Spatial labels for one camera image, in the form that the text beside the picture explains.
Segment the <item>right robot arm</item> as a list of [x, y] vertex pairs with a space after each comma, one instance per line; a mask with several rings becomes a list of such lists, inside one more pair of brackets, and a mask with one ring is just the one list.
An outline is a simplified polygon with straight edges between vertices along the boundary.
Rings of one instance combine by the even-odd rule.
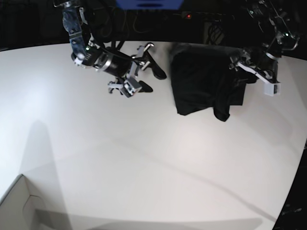
[[137, 48], [137, 54], [128, 56], [121, 52], [124, 41], [115, 41], [116, 24], [111, 7], [101, 0], [103, 10], [111, 22], [110, 34], [100, 33], [104, 24], [95, 23], [95, 9], [87, 0], [55, 0], [54, 6], [62, 9], [62, 24], [69, 35], [72, 48], [71, 58], [76, 66], [84, 69], [94, 68], [114, 76], [114, 81], [107, 84], [108, 92], [117, 90], [127, 98], [137, 93], [151, 93], [151, 86], [137, 80], [138, 72], [147, 68], [152, 70], [158, 80], [165, 80], [166, 73], [155, 62], [149, 49], [154, 46], [149, 42]]

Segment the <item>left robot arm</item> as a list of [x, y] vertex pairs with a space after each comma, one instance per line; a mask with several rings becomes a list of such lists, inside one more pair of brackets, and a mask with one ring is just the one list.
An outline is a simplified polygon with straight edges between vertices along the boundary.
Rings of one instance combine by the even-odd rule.
[[229, 68], [242, 69], [267, 84], [278, 84], [278, 60], [284, 51], [295, 50], [301, 37], [295, 5], [288, 0], [247, 0], [244, 7], [257, 23], [263, 41], [234, 53]]

